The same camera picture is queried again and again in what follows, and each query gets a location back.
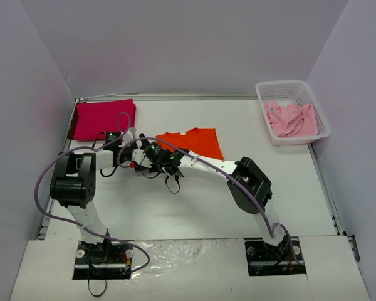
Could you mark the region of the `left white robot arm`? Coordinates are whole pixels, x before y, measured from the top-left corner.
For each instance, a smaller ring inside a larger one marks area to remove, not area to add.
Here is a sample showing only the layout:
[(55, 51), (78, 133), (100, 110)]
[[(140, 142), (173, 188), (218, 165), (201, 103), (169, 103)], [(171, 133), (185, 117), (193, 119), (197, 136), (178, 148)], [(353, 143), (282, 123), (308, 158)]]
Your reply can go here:
[(114, 247), (93, 203), (96, 174), (117, 168), (121, 137), (120, 132), (106, 132), (105, 144), (99, 150), (68, 151), (55, 163), (51, 178), (51, 198), (68, 210), (81, 232), (81, 242), (92, 246), (91, 255), (99, 262), (110, 260)]

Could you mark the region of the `orange t-shirt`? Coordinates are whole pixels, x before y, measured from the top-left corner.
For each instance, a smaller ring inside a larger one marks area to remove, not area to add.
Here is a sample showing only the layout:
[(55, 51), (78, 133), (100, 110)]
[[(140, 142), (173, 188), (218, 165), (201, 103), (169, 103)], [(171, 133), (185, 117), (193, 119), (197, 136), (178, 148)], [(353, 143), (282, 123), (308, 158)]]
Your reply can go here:
[(156, 138), (198, 155), (224, 160), (215, 128), (194, 127), (187, 132), (166, 132)]

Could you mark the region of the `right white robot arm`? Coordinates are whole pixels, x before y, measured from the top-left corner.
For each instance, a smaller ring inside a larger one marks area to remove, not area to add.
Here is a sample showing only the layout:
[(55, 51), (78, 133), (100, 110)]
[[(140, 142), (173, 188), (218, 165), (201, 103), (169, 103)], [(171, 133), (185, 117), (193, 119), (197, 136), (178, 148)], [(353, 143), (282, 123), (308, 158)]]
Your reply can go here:
[(225, 184), (236, 206), (254, 217), (267, 255), (279, 259), (287, 253), (286, 233), (279, 226), (271, 200), (272, 183), (252, 159), (242, 157), (238, 161), (226, 161), (187, 149), (163, 149), (158, 142), (143, 142), (141, 148), (132, 151), (131, 160), (168, 177), (196, 177)]

